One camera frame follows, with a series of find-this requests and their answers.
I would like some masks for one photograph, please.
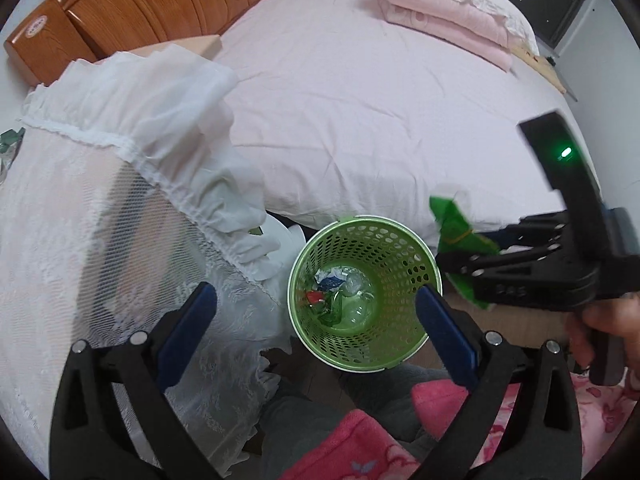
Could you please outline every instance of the white oval sticker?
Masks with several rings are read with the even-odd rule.
[[[46,16],[37,17],[35,20],[33,20],[29,24],[29,27],[27,27],[27,32],[25,33],[25,36],[27,38],[33,38],[36,34],[38,34],[43,29],[46,23],[47,23]]]

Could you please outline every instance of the gray pants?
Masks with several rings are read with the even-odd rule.
[[[436,441],[423,430],[415,415],[411,389],[419,383],[448,377],[444,370],[402,364],[375,374],[343,373],[340,386],[359,409],[375,418],[421,462]],[[278,480],[306,453],[320,446],[342,418],[334,408],[312,402],[282,380],[260,418],[260,428],[265,433],[262,480]]]

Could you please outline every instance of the blue gripper pad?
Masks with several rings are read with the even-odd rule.
[[[156,385],[164,391],[180,382],[200,340],[216,315],[218,297],[209,283],[201,283],[179,311],[180,319],[158,351]]]
[[[472,392],[478,386],[478,355],[450,315],[450,307],[430,286],[415,295],[415,313],[451,379]]]

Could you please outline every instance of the floor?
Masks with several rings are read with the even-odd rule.
[[[446,290],[444,296],[452,308],[468,312],[483,331],[500,332],[514,345],[535,348],[548,339],[555,339],[563,345],[566,343],[564,314],[504,305],[485,312],[451,289]],[[287,377],[315,402],[328,404],[345,414],[353,410],[355,406],[338,386],[333,369],[314,358],[300,341],[294,341],[293,348],[291,356],[281,351],[269,352],[267,357],[274,363],[273,371]],[[409,362],[425,368],[442,368],[442,362],[428,341]],[[260,436],[247,443],[245,450],[251,454],[251,459],[231,468],[232,478],[258,478],[260,446]]]

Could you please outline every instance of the green plastic basket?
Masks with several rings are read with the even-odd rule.
[[[318,269],[355,267],[375,291],[375,312],[357,330],[322,325],[306,299]],[[414,307],[416,290],[442,279],[418,235],[387,218],[359,216],[318,232],[298,255],[289,277],[289,315],[300,340],[325,363],[350,372],[392,368],[415,354],[428,336]]]

